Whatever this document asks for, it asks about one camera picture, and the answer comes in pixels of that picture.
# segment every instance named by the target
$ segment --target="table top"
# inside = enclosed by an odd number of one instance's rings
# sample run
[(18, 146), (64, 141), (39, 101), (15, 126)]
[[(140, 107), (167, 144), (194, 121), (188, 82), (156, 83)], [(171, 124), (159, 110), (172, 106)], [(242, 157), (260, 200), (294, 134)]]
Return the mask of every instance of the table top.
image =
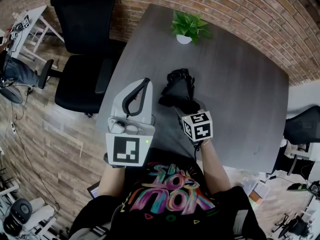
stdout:
[(288, 75), (230, 32), (209, 24), (214, 38), (180, 44), (170, 26), (173, 10), (151, 4), (128, 41), (106, 90), (96, 129), (108, 132), (115, 96), (130, 83), (153, 84), (155, 134), (151, 146), (193, 156), (173, 107), (158, 104), (167, 75), (187, 68), (194, 98), (210, 111), (213, 144), (224, 166), (271, 172), (280, 147), (288, 105)]
[(46, 8), (47, 8), (47, 6), (43, 5), (43, 6), (40, 6), (38, 8), (32, 9), (32, 10), (24, 11), (20, 14), (19, 18), (14, 23), (14, 25), (22, 22), (23, 19), (25, 18), (25, 16), (28, 15), (30, 26), (28, 28), (24, 29), (23, 31), (21, 31), (19, 33), (19, 36), (17, 37), (17, 39), (14, 40), (13, 46), (8, 51), (8, 54), (11, 55), (11, 57), (13, 57), (13, 58), (18, 57), (31, 29), (34, 27), (37, 20), (40, 18), (41, 14), (45, 11)]

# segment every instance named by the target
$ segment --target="person sitting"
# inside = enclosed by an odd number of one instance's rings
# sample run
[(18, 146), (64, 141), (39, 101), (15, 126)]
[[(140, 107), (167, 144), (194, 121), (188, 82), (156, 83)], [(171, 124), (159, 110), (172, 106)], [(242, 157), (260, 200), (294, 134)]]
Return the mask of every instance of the person sitting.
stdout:
[(11, 43), (9, 34), (9, 31), (4, 34), (4, 42), (0, 45), (0, 72), (2, 73), (2, 79), (37, 87), (39, 83), (37, 73), (21, 60), (10, 57), (6, 51), (6, 48)]
[(203, 172), (194, 159), (157, 148), (149, 149), (142, 167), (113, 168), (105, 156), (99, 196), (80, 211), (69, 239), (266, 240), (212, 142), (200, 149)]

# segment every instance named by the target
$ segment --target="bracelet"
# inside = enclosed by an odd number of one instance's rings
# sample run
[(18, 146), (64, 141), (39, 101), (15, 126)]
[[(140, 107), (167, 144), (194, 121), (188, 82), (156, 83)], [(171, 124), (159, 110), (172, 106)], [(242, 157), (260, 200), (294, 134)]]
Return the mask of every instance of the bracelet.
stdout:
[(200, 149), (203, 148), (203, 147), (204, 147), (209, 141), (211, 141), (211, 140), (212, 140), (212, 138), (208, 139), (208, 140), (206, 141), (206, 143), (204, 143), (203, 145), (200, 146)]

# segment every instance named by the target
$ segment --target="potted plant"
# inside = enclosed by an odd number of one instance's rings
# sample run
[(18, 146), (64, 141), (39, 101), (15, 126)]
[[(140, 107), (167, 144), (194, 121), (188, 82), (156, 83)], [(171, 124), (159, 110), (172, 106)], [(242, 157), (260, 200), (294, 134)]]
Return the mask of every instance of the potted plant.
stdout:
[(206, 38), (212, 35), (208, 31), (208, 23), (201, 20), (201, 15), (193, 15), (188, 12), (174, 11), (171, 29), (176, 39), (181, 44), (188, 44), (191, 41), (195, 44), (202, 34)]

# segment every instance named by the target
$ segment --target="brick wall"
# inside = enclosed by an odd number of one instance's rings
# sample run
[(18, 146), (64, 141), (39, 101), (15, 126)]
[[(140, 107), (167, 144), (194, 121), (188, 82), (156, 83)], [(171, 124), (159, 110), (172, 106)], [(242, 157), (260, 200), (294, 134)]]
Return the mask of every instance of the brick wall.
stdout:
[[(148, 5), (199, 13), (247, 41), (278, 64), (291, 85), (320, 79), (320, 4), (316, 0), (116, 0), (110, 37), (127, 41)], [(0, 28), (12, 12), (49, 5), (50, 0), (0, 0)], [(48, 21), (59, 28), (55, 12)]]

